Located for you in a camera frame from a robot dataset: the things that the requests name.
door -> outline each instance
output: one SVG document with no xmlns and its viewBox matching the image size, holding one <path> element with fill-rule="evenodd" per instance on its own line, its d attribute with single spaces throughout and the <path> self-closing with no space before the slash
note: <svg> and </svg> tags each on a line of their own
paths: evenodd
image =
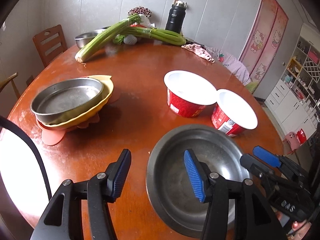
<svg viewBox="0 0 320 240">
<path fill-rule="evenodd" d="M 300 129 L 304 131 L 307 139 L 309 139 L 313 135 L 313 133 L 316 131 L 316 128 L 314 127 L 312 121 L 310 120 L 310 117 L 305 118 L 294 132 L 297 133 L 297 131 Z"/>
<path fill-rule="evenodd" d="M 298 129 L 307 117 L 307 112 L 304 110 L 303 106 L 298 103 L 293 112 L 282 122 L 282 125 L 287 133 L 293 132 Z"/>
<path fill-rule="evenodd" d="M 288 17 L 276 0 L 261 0 L 240 61 L 247 67 L 255 88 L 267 72 L 282 40 Z"/>
<path fill-rule="evenodd" d="M 279 121 L 283 122 L 298 104 L 300 104 L 298 99 L 291 91 L 289 91 L 275 110 L 275 114 Z"/>
</svg>

pink door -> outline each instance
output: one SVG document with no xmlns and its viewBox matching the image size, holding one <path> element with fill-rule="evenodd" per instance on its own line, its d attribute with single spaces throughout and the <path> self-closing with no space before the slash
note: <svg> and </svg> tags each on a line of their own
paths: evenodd
<svg viewBox="0 0 320 240">
<path fill-rule="evenodd" d="M 240 61 L 247 67 L 256 87 L 276 54 L 288 17 L 276 0 L 261 0 L 260 7 Z"/>
</svg>

white lid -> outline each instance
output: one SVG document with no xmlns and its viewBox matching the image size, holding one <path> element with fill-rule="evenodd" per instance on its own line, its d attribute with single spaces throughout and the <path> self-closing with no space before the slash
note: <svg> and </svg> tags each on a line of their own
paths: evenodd
<svg viewBox="0 0 320 240">
<path fill-rule="evenodd" d="M 164 83 L 172 93 L 188 102 L 208 106 L 217 101 L 215 87 L 203 77 L 192 72 L 170 71 L 164 76 Z"/>
<path fill-rule="evenodd" d="M 227 89 L 219 89 L 217 103 L 236 124 L 250 130 L 257 127 L 258 119 L 255 112 L 241 96 Z"/>
</svg>

shelving unit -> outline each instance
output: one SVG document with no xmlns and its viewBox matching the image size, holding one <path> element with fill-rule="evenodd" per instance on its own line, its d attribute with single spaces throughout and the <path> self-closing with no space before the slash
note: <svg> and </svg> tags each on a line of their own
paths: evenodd
<svg viewBox="0 0 320 240">
<path fill-rule="evenodd" d="M 281 77 L 291 89 L 310 117 L 320 121 L 320 93 L 316 93 L 320 80 L 320 52 L 311 43 L 299 37 L 297 46 Z"/>
</svg>

metal pan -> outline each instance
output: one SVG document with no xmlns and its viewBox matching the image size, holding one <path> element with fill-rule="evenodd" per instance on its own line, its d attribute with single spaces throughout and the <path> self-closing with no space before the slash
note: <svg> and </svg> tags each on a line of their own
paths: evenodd
<svg viewBox="0 0 320 240">
<path fill-rule="evenodd" d="M 166 133 L 153 148 L 147 166 L 149 200 L 158 216 L 173 230 L 200 238 L 208 203 L 195 197 L 183 154 L 192 148 L 199 161 L 225 179 L 243 181 L 249 172 L 240 165 L 242 151 L 234 141 L 215 128 L 191 124 Z M 229 200 L 228 228 L 235 219 L 235 202 Z"/>
<path fill-rule="evenodd" d="M 102 99 L 103 84 L 93 78 L 75 78 L 41 91 L 31 111 L 45 124 L 59 124 L 86 112 Z"/>
<path fill-rule="evenodd" d="M 89 33 L 83 33 L 75 37 L 76 44 L 79 49 L 83 48 L 85 45 L 87 45 L 90 41 L 92 41 L 95 36 L 97 36 L 99 33 L 104 32 L 105 29 L 99 29 L 95 30 Z"/>
</svg>

